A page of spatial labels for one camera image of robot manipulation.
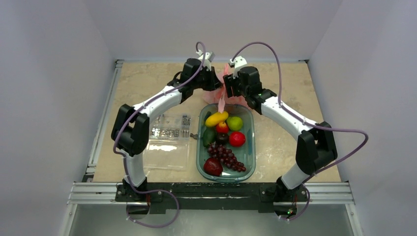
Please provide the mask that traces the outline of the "pink plastic bag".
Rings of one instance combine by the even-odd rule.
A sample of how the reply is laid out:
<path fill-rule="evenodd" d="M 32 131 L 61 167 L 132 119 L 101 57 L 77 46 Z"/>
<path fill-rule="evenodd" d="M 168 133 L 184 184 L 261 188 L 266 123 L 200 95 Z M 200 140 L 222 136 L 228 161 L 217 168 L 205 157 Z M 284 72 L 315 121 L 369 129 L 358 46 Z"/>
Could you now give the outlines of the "pink plastic bag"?
<path fill-rule="evenodd" d="M 230 66 L 228 64 L 225 64 L 223 72 L 216 74 L 219 81 L 222 83 L 223 86 L 213 91 L 204 91 L 203 93 L 203 100 L 207 102 L 208 104 L 216 103 L 218 107 L 217 111 L 220 113 L 225 111 L 225 106 L 227 104 L 242 105 L 242 106 L 249 108 L 243 96 L 238 96 L 238 97 L 227 96 L 227 92 L 224 86 L 223 76 L 228 75 L 229 73 L 230 73 Z"/>

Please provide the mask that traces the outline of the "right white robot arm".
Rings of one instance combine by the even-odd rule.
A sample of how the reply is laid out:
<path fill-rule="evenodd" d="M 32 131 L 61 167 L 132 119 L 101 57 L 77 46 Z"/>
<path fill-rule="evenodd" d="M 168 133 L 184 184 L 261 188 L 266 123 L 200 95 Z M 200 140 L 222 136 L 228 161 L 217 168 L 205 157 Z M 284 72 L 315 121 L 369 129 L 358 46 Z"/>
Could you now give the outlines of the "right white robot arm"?
<path fill-rule="evenodd" d="M 275 184 L 275 200 L 288 200 L 309 177 L 334 161 L 338 154 L 331 126 L 300 118 L 278 102 L 278 96 L 263 88 L 257 68 L 246 66 L 223 77 L 228 97 L 242 96 L 247 105 L 284 128 L 297 142 L 296 162 Z"/>

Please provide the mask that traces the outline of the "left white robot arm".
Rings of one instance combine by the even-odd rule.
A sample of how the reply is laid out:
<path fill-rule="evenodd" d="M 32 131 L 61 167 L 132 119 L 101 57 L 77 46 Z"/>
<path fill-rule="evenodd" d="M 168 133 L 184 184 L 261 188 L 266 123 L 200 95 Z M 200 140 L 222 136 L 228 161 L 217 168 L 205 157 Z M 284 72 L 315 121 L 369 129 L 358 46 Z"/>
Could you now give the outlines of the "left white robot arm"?
<path fill-rule="evenodd" d="M 144 186 L 146 176 L 142 169 L 142 154 L 149 141 L 150 123 L 170 108 L 179 105 L 193 95 L 194 90 L 212 91 L 221 86 L 207 53 L 199 58 L 189 58 L 180 73 L 166 87 L 137 106 L 122 105 L 115 120 L 111 138 L 113 152 L 122 156 L 124 181 L 129 184 L 127 194 L 134 201 L 141 201 L 149 193 Z"/>

